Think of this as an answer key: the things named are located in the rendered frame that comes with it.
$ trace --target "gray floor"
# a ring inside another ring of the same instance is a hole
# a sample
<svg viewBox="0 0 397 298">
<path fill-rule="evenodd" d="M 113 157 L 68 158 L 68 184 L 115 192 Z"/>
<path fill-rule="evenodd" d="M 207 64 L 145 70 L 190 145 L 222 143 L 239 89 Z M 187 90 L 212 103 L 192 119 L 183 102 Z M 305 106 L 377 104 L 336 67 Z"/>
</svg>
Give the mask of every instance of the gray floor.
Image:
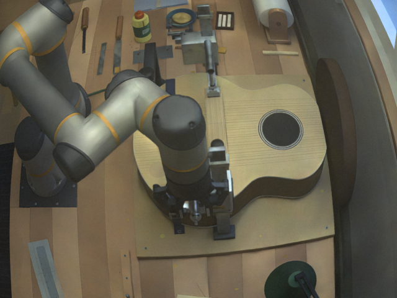
<svg viewBox="0 0 397 298">
<path fill-rule="evenodd" d="M 349 250 L 344 251 L 346 284 L 341 285 L 341 297 L 395 297 L 397 161 L 375 78 L 344 4 L 335 0 L 291 2 L 300 10 L 299 25 L 310 56 L 308 68 L 314 74 L 318 58 L 335 59 L 352 98 L 357 175 L 349 210 L 341 215 L 345 224 L 350 222 L 343 229 L 345 238 L 350 234 L 351 240 L 351 256 Z"/>
</svg>

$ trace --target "orange stripe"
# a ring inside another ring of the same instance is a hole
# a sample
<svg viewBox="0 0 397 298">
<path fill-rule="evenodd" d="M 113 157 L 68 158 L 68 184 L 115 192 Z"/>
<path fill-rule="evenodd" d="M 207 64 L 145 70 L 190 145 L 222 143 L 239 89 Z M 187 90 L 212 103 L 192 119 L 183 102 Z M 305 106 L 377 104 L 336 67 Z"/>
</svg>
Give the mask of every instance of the orange stripe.
<svg viewBox="0 0 397 298">
<path fill-rule="evenodd" d="M 48 170 L 46 170 L 43 174 L 33 175 L 33 174 L 30 174 L 27 170 L 26 170 L 26 172 L 28 172 L 29 175 L 31 175 L 31 176 L 33 176 L 33 177 L 36 177 L 36 178 L 44 177 L 45 175 L 47 175 L 47 174 L 52 170 L 52 168 L 54 167 L 54 165 L 55 165 L 55 160 L 52 162 L 50 168 L 49 168 Z"/>
<path fill-rule="evenodd" d="M 12 54 L 15 53 L 16 51 L 19 50 L 24 50 L 26 51 L 24 48 L 13 48 L 11 51 L 9 51 L 8 53 L 6 53 L 6 55 L 2 58 L 2 60 L 0 61 L 0 68 L 2 67 L 2 64 L 7 60 L 7 58 Z"/>
<path fill-rule="evenodd" d="M 114 139 L 116 140 L 117 146 L 120 146 L 120 139 L 118 138 L 118 134 L 115 131 L 115 129 L 113 128 L 112 124 L 110 124 L 110 122 L 105 118 L 105 116 L 103 116 L 100 112 L 98 112 L 97 110 L 95 110 L 94 112 L 92 112 L 93 114 L 95 114 L 96 116 L 98 116 L 103 122 L 104 124 L 107 126 L 107 128 L 110 130 L 110 132 L 112 133 Z"/>
<path fill-rule="evenodd" d="M 80 104 L 80 99 L 81 99 L 81 95 L 79 95 L 79 101 L 77 102 L 77 104 L 75 105 L 75 109 L 77 109 L 77 107 L 79 106 L 79 104 Z"/>
<path fill-rule="evenodd" d="M 11 25 L 13 25 L 18 30 L 20 36 L 22 37 L 22 39 L 25 42 L 27 52 L 29 53 L 29 55 L 31 55 L 33 53 L 32 44 L 30 43 L 30 39 L 28 38 L 25 30 L 22 28 L 22 26 L 16 20 L 14 22 L 12 22 Z"/>
<path fill-rule="evenodd" d="M 145 110 L 145 112 L 143 113 L 142 118 L 141 118 L 141 120 L 140 120 L 140 122 L 139 122 L 139 130 L 140 130 L 141 132 L 142 132 L 142 128 L 143 128 L 143 123 L 145 122 L 146 116 L 149 114 L 150 110 L 151 110 L 157 103 L 159 103 L 160 101 L 162 101 L 164 98 L 166 98 L 166 97 L 168 97 L 168 96 L 169 96 L 168 94 L 167 94 L 167 95 L 163 95 L 163 96 L 157 98 L 155 101 L 153 101 L 153 102 L 148 106 L 148 108 L 147 108 L 147 109 Z"/>
<path fill-rule="evenodd" d="M 58 127 L 56 128 L 55 134 L 54 134 L 54 145 L 56 145 L 55 140 L 56 140 L 56 135 L 58 134 L 58 132 L 60 131 L 62 125 L 71 117 L 73 117 L 74 115 L 81 115 L 80 113 L 73 113 L 70 114 L 69 116 L 67 116 L 65 119 L 63 119 L 61 121 L 61 123 L 58 125 Z"/>
<path fill-rule="evenodd" d="M 51 53 L 53 50 L 58 48 L 61 45 L 61 43 L 63 43 L 63 41 L 65 40 L 65 37 L 66 37 L 66 32 L 65 32 L 64 36 L 61 38 L 61 40 L 56 45 L 54 45 L 52 48 L 49 48 L 47 51 L 44 51 L 44 52 L 33 53 L 32 56 L 44 56 L 44 55 L 47 55 L 48 53 Z"/>
<path fill-rule="evenodd" d="M 208 156 L 208 153 L 205 155 L 205 158 L 203 159 L 203 161 L 198 166 L 195 166 L 194 168 L 191 168 L 191 169 L 173 169 L 173 168 L 170 168 L 168 165 L 166 165 L 164 162 L 163 163 L 164 163 L 164 166 L 166 166 L 167 168 L 173 170 L 174 172 L 187 173 L 187 172 L 194 171 L 195 169 L 198 169 L 199 167 L 201 167 L 201 165 L 207 159 L 207 156 Z"/>
</svg>

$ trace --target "guitar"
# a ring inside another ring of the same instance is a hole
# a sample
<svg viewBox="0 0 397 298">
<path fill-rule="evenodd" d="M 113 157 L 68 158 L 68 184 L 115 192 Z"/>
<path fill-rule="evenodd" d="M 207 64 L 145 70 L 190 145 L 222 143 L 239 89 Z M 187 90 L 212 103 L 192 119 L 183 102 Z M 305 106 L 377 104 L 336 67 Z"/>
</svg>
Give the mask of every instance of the guitar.
<svg viewBox="0 0 397 298">
<path fill-rule="evenodd" d="M 326 155 L 323 125 L 316 101 L 290 84 L 248 90 L 217 77 L 221 97 L 206 97 L 207 74 L 177 78 L 177 94 L 194 98 L 207 125 L 208 146 L 223 140 L 233 178 L 231 216 L 258 197 L 296 199 L 308 194 L 321 176 Z M 140 132 L 134 134 L 134 154 L 141 181 L 153 200 L 153 185 L 166 178 L 157 146 Z M 194 227 L 189 216 L 182 223 Z M 216 225 L 203 215 L 198 227 Z"/>
</svg>

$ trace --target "paper towel roll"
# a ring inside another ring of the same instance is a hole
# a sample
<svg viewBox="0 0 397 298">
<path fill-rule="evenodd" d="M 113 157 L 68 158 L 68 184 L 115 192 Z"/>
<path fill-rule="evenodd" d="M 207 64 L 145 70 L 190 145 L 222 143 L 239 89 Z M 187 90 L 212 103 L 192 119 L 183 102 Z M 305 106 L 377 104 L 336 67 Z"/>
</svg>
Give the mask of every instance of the paper towel roll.
<svg viewBox="0 0 397 298">
<path fill-rule="evenodd" d="M 293 15 L 287 0 L 252 0 L 256 17 L 263 26 L 269 28 L 269 10 L 273 8 L 282 9 L 287 15 L 287 27 L 293 24 Z"/>
</svg>

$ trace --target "glue bottle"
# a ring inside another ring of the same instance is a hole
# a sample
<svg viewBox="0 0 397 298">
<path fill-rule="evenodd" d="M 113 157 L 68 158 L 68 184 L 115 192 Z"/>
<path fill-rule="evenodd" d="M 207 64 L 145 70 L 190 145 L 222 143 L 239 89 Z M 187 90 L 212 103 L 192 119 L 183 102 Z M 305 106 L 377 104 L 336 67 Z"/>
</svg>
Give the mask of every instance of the glue bottle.
<svg viewBox="0 0 397 298">
<path fill-rule="evenodd" d="M 148 42 L 151 39 L 149 16 L 143 11 L 137 11 L 132 17 L 132 27 L 136 42 Z"/>
</svg>

